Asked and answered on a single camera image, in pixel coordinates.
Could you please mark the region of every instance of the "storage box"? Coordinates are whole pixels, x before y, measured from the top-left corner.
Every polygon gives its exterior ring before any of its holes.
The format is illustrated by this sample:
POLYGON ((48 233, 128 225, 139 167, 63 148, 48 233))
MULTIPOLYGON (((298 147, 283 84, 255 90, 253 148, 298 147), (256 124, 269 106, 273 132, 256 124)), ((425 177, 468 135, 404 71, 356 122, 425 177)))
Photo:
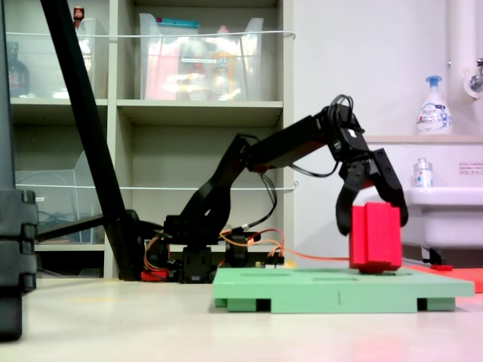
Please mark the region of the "storage box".
MULTIPOLYGON (((252 19, 248 31, 261 31, 252 19)), ((260 96, 260 34, 163 36, 150 14, 140 14, 141 99, 244 101, 260 96)))
MULTIPOLYGON (((84 152, 73 170, 17 171, 15 180, 17 188, 35 193, 40 232, 101 214, 84 152)), ((98 244, 104 242, 104 232, 99 226, 48 242, 98 244)))
MULTIPOLYGON (((96 19, 84 19, 78 29, 79 45, 88 69, 89 79, 96 98, 107 97, 108 38, 94 38, 91 35, 105 35, 106 31, 96 19)), ((7 35, 8 44, 17 47, 17 59, 27 71, 25 91, 12 92, 11 97, 38 97, 69 99, 69 94, 60 71, 54 43, 46 35, 7 35)), ((12 57, 8 59, 9 77, 15 81, 15 66, 12 57)))

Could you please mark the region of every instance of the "white floor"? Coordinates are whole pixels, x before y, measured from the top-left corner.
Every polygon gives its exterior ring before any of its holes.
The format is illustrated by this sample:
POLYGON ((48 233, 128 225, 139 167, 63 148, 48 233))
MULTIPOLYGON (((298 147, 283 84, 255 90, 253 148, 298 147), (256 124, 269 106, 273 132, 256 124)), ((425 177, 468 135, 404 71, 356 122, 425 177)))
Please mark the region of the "white floor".
POLYGON ((227 314, 211 285, 38 283, 1 362, 483 361, 483 295, 445 313, 227 314))

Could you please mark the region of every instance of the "red cube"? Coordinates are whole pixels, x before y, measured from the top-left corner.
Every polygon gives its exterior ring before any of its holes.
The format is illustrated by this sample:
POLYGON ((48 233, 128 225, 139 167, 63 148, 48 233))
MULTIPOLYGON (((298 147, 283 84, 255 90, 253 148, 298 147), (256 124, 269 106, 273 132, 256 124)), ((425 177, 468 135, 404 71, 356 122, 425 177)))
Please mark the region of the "red cube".
POLYGON ((368 202, 352 207, 349 265, 361 273, 395 271, 402 264, 401 221, 398 207, 368 202))

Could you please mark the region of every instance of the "shelf board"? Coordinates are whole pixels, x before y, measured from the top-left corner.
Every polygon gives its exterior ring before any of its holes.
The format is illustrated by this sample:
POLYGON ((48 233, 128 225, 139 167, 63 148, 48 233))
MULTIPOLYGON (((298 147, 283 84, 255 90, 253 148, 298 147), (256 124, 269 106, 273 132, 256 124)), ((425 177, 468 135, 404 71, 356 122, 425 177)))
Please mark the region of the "shelf board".
POLYGON ((104 251, 104 244, 36 244, 35 251, 104 251))
MULTIPOLYGON (((107 100, 96 100, 101 122, 107 124, 107 100)), ((53 98, 11 98, 14 124, 66 126, 74 125, 70 100, 53 98)))
POLYGON ((283 102, 183 102, 171 100, 118 100, 118 108, 138 125, 273 127, 283 102))
POLYGON ((457 134, 365 136, 367 143, 483 143, 483 135, 464 136, 457 134))
POLYGON ((190 8, 274 8, 278 0, 134 0, 138 6, 190 8))
MULTIPOLYGON (((170 245, 170 251, 172 253, 181 253, 185 245, 170 245)), ((211 245, 211 251, 214 253, 224 253, 224 245, 211 245)), ((249 253, 269 253, 273 250, 275 245, 254 245, 253 247, 248 247, 249 253)))

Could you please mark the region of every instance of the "black metal stand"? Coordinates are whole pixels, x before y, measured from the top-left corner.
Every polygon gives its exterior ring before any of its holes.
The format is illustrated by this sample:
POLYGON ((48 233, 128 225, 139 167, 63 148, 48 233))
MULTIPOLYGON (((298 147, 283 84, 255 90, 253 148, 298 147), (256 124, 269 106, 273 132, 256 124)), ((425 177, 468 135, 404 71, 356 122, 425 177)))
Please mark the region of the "black metal stand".
POLYGON ((125 209, 67 1, 41 0, 41 3, 103 215, 37 235, 35 195, 16 190, 14 184, 5 13, 0 0, 0 339, 3 340, 18 339, 22 334, 21 297, 35 289, 34 240, 103 225, 119 277, 138 281, 143 269, 143 238, 151 238, 159 229, 158 225, 140 222, 134 211, 125 209))

